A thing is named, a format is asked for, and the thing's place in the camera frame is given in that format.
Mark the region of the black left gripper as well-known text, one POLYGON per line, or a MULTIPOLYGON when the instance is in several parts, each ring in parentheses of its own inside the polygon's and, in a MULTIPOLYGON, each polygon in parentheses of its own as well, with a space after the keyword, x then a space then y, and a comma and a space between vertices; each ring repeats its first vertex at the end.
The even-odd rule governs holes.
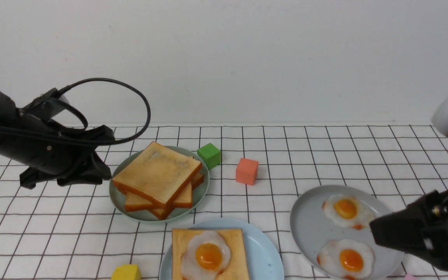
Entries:
POLYGON ((108 126, 72 133, 56 122, 44 123, 21 114, 16 107, 0 109, 0 125, 8 129, 34 132, 2 133, 0 154, 28 166, 19 175, 19 186, 34 189, 37 183, 55 180, 60 187, 74 184, 98 185, 112 179, 110 167, 98 156, 99 141, 114 140, 108 126))

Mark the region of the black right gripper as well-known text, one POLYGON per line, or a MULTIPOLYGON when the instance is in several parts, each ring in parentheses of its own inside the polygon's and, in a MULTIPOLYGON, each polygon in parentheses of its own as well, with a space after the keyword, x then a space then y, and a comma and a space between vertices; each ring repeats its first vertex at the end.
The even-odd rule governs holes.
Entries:
POLYGON ((369 226, 377 245, 416 256, 448 272, 448 190, 425 194, 369 226))

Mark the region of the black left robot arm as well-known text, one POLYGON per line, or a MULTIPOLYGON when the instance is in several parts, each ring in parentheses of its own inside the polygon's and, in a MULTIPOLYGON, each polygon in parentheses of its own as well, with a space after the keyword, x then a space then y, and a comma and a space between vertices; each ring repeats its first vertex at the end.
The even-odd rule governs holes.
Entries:
MULTIPOLYGON (((0 91, 0 126, 29 130, 63 140, 113 140, 107 126, 87 130, 84 115, 56 89, 23 108, 0 91)), ((37 183, 56 180, 59 186, 98 185, 112 177, 98 156, 96 146, 79 146, 0 132, 0 155, 27 166, 19 176, 20 186, 34 189, 37 183)))

